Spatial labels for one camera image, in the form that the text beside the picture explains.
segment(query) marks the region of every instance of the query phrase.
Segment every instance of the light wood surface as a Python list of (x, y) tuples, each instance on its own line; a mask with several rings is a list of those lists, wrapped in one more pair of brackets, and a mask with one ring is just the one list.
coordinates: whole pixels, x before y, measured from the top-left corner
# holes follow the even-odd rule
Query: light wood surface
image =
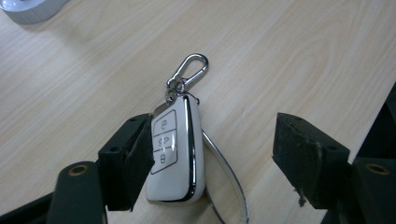
[[(59, 172), (97, 151), (130, 117), (163, 102), (194, 52), (209, 72), (191, 93), (202, 126), (239, 177), (250, 223), (319, 223), (273, 162), (276, 113), (307, 119), (355, 157), (396, 80), (396, 2), (71, 0), (22, 26), (0, 13), (0, 214), (54, 190)], [(230, 223), (233, 190), (206, 174)], [(149, 204), (109, 223), (219, 223), (206, 197)]]

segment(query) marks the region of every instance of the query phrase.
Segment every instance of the car key fob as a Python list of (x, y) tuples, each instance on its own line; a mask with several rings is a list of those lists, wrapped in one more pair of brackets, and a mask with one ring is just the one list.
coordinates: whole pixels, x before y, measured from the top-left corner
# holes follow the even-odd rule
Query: car key fob
[(198, 100), (179, 95), (151, 122), (153, 157), (147, 179), (151, 203), (192, 203), (205, 189), (205, 167)]

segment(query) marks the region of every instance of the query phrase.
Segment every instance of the key fob case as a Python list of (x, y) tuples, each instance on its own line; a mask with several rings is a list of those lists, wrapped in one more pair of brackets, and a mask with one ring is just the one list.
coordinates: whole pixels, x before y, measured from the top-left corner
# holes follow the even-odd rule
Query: key fob case
[(205, 165), (197, 100), (178, 96), (151, 122), (153, 157), (147, 179), (151, 203), (192, 203), (205, 189)]

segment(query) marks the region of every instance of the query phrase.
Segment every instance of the screw hole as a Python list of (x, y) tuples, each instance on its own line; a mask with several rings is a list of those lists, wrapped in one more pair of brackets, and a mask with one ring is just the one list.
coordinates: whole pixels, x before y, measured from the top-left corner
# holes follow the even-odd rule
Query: screw hole
[(87, 172), (88, 166), (87, 165), (77, 165), (69, 170), (69, 175), (71, 176), (77, 176), (77, 175), (83, 175)]
[(371, 171), (372, 173), (378, 174), (378, 175), (388, 175), (390, 174), (390, 170), (383, 167), (382, 165), (374, 164), (374, 163), (368, 163), (366, 164), (366, 168)]

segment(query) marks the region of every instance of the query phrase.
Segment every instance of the carabiner clip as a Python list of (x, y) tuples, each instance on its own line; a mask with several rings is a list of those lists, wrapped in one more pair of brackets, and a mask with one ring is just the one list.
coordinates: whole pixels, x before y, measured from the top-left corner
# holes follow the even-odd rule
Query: carabiner clip
[[(204, 66), (192, 77), (181, 77), (189, 64), (194, 60), (199, 60), (203, 62)], [(196, 82), (198, 82), (204, 76), (208, 66), (209, 61), (207, 60), (206, 56), (197, 53), (189, 55), (176, 70), (175, 74), (166, 82), (166, 101), (170, 102), (173, 100), (175, 94), (181, 94), (189, 90)]]

